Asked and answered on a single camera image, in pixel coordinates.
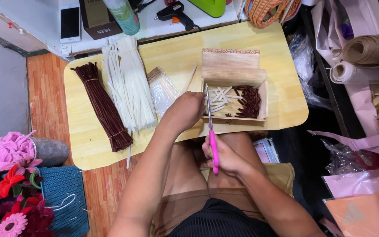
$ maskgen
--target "glue gun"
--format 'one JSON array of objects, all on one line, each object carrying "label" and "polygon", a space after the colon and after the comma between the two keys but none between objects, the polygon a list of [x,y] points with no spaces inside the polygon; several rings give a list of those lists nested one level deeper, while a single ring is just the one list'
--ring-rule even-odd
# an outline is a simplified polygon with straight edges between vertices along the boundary
[{"label": "glue gun", "polygon": [[170,20],[173,16],[178,18],[185,25],[185,30],[187,31],[194,28],[194,22],[184,13],[184,5],[180,1],[176,1],[173,5],[160,10],[156,15],[155,20],[159,19],[161,21]]}]

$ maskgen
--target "scissor blade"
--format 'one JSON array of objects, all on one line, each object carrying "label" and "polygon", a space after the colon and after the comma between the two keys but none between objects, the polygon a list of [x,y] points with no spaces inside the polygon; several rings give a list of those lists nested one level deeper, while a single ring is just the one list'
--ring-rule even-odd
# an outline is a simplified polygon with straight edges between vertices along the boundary
[{"label": "scissor blade", "polygon": [[208,94],[208,85],[207,85],[207,83],[206,83],[206,95],[207,95],[208,122],[210,124],[210,130],[213,130],[213,123],[211,121],[211,111],[210,111],[210,95]]}]

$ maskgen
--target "scissors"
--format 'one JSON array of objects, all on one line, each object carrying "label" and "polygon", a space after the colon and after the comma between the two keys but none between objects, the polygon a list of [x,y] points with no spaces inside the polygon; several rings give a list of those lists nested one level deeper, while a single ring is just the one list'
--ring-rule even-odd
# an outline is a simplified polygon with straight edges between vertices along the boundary
[{"label": "scissors", "polygon": [[210,110],[210,96],[208,94],[208,85],[206,83],[206,95],[207,95],[207,108],[208,108],[208,126],[210,127],[210,131],[208,132],[208,137],[210,139],[210,146],[213,151],[213,172],[215,175],[218,174],[218,154],[216,147],[216,138],[214,137],[213,131],[213,123],[211,121],[211,110]]}]

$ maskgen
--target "blue plastic mat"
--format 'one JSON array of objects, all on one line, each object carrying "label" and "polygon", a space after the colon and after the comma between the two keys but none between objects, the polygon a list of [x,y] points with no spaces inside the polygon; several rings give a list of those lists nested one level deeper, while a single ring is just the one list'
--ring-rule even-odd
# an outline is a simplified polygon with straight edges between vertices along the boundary
[{"label": "blue plastic mat", "polygon": [[[59,206],[66,197],[76,195],[71,204],[54,212],[55,219],[50,229],[57,237],[82,237],[89,230],[87,211],[83,210],[86,209],[83,178],[78,171],[81,170],[74,165],[40,168],[46,207]],[[73,197],[67,199],[64,205],[72,199]]]}]

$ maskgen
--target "wooden floor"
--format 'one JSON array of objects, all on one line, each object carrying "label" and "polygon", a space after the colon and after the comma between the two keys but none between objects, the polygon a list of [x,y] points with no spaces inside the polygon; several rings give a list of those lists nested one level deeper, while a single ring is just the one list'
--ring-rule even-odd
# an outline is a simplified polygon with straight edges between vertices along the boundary
[{"label": "wooden floor", "polygon": [[[30,113],[34,136],[58,139],[70,145],[64,88],[67,63],[54,54],[27,58]],[[108,167],[82,172],[90,231],[88,237],[107,236],[122,190],[139,159],[133,156]],[[73,165],[71,154],[65,165]]]}]

